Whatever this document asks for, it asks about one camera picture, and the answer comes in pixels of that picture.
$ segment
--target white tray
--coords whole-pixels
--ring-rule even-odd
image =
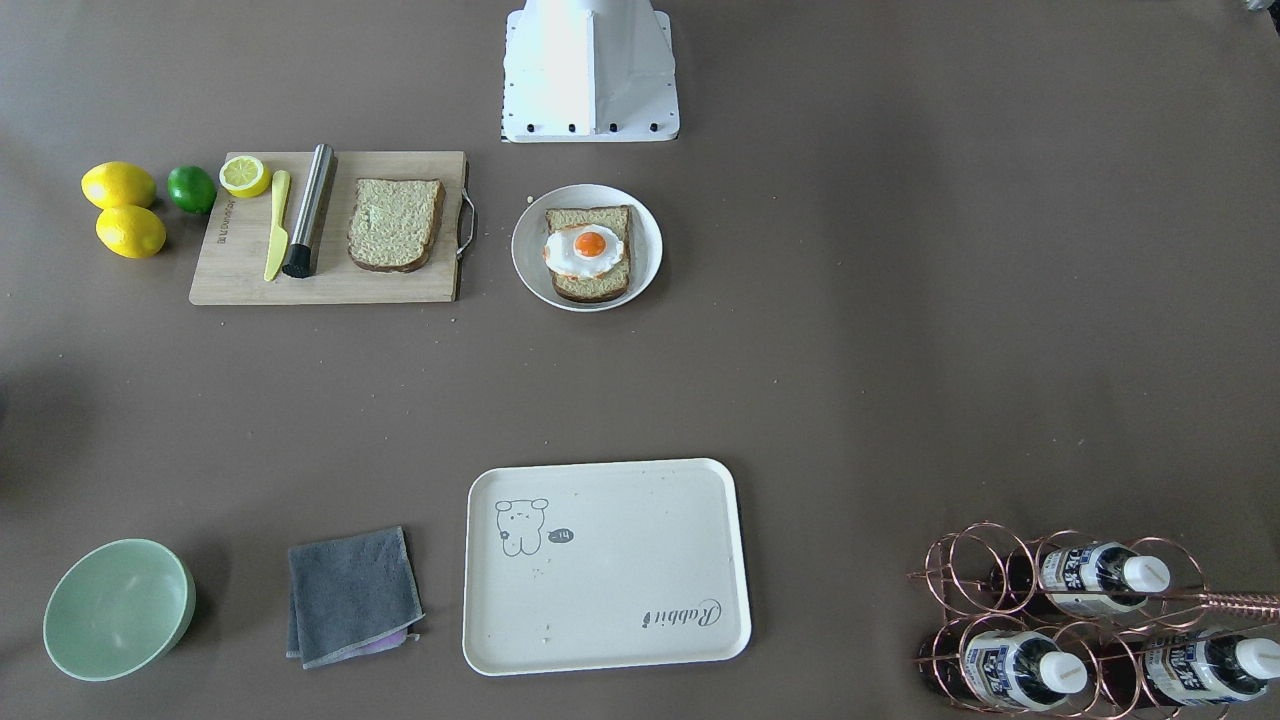
[[[727,660],[751,635],[714,460],[489,470],[466,555],[462,653],[484,675]]]
[[[604,302],[573,302],[556,295],[543,260],[547,245],[547,210],[552,208],[631,206],[631,282],[626,292]],[[604,184],[571,184],[548,192],[525,208],[511,233],[511,260],[525,287],[543,301],[571,313],[598,313],[630,302],[649,287],[662,265],[662,231],[643,202]]]

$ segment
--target lemon half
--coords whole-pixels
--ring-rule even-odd
[[[252,155],[237,155],[218,170],[218,181],[234,197],[255,197],[271,184],[266,165]]]

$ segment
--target wooden cutting board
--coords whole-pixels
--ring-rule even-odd
[[[306,192],[311,152],[229,152],[253,155],[269,172],[288,170],[289,199],[284,229],[293,223]],[[257,197],[232,197],[218,190],[205,243],[191,281],[192,305],[337,305],[348,302],[447,302],[457,297],[458,217],[466,187],[463,152],[334,152],[338,159],[329,209],[323,220],[316,272],[310,278],[280,273],[262,279],[270,234],[271,191]],[[444,183],[440,229],[426,263],[412,273],[374,273],[347,256],[347,228],[356,206],[356,178],[439,179]]]

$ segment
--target green bowl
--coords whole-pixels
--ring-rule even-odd
[[[115,541],[63,575],[45,609],[45,651],[81,680],[114,680],[169,651],[187,632],[196,584],[148,539]]]

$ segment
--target metal handle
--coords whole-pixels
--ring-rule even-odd
[[[311,172],[302,195],[298,220],[293,228],[293,245],[311,246],[311,231],[315,227],[316,214],[320,211],[332,177],[333,147],[321,142],[316,145],[315,154],[311,156]]]
[[[1280,596],[1260,592],[1202,592],[1193,597],[1210,612],[1260,623],[1280,623]]]
[[[462,259],[462,251],[476,238],[476,205],[471,201],[471,196],[467,195],[467,188],[465,187],[462,188],[462,201],[466,202],[467,208],[471,208],[471,231],[467,233],[467,240],[458,246],[458,260]]]

